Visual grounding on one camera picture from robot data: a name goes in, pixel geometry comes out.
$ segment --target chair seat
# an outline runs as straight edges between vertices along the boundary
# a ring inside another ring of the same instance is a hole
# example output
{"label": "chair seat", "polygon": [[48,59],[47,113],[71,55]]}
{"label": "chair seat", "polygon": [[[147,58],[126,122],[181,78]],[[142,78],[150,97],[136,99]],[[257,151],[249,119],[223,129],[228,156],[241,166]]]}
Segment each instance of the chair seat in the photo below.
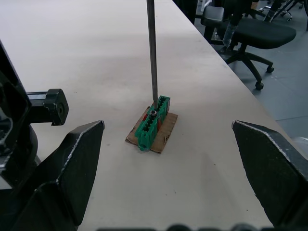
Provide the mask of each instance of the chair seat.
{"label": "chair seat", "polygon": [[[223,38],[229,21],[222,23],[217,29],[218,35]],[[233,41],[260,49],[280,47],[296,36],[296,30],[287,26],[261,20],[242,18],[232,37]]]}

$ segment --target table surface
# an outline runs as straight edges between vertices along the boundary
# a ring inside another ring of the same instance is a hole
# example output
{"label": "table surface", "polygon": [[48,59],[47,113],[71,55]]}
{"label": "table surface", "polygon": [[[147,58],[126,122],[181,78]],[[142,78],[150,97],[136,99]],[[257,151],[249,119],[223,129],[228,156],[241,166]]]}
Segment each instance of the table surface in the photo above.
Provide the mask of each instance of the table surface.
{"label": "table surface", "polygon": [[0,1],[0,38],[25,89],[62,88],[69,103],[65,125],[33,125],[39,157],[75,127],[105,121],[79,231],[270,225],[231,124],[238,119],[285,133],[176,5],[155,3],[158,90],[179,115],[161,155],[125,142],[152,102],[145,0]]}

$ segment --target green terminal block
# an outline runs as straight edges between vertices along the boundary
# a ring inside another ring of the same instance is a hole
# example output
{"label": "green terminal block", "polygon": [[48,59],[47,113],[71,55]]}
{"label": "green terminal block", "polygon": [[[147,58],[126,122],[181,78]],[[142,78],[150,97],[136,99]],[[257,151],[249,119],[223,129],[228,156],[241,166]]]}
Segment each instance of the green terminal block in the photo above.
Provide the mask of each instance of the green terminal block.
{"label": "green terminal block", "polygon": [[170,107],[170,98],[160,96],[158,98],[157,109],[154,105],[150,107],[147,114],[135,132],[135,137],[138,138],[138,147],[141,151],[150,150],[152,143],[163,124]]}

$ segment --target cardboard piece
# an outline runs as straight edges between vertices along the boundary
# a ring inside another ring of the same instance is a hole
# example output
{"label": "cardboard piece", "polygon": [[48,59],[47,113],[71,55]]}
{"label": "cardboard piece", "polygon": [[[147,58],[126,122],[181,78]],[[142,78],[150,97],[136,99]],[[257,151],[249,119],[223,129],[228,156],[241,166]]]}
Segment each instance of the cardboard piece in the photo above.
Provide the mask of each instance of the cardboard piece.
{"label": "cardboard piece", "polygon": [[[134,128],[132,131],[130,131],[130,133],[128,134],[128,136],[126,137],[126,141],[135,145],[138,145],[138,138],[135,137],[135,131],[137,130],[138,126],[140,125],[140,123],[142,122],[142,119],[144,118],[145,114],[148,112],[150,107],[148,107],[144,113],[142,114],[142,116],[140,117],[140,119],[138,120],[138,122],[135,124]],[[156,153],[161,153],[169,139],[169,136],[171,135],[171,132],[173,130],[173,127],[175,125],[175,123],[177,122],[177,118],[178,115],[173,114],[168,112],[162,126],[160,127],[155,140],[151,146],[151,150],[156,152]]]}

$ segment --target chair wheel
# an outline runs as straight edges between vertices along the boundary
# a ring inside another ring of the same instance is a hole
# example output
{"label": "chair wheel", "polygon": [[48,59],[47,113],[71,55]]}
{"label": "chair wheel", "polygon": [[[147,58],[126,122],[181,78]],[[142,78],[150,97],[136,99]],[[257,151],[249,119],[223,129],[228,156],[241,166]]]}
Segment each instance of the chair wheel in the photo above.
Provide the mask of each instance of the chair wheel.
{"label": "chair wheel", "polygon": [[257,90],[262,90],[264,88],[264,84],[259,82],[257,82],[255,86]]}
{"label": "chair wheel", "polygon": [[266,69],[266,72],[267,72],[267,73],[272,73],[274,70],[275,70],[274,67],[268,66],[268,68]]}

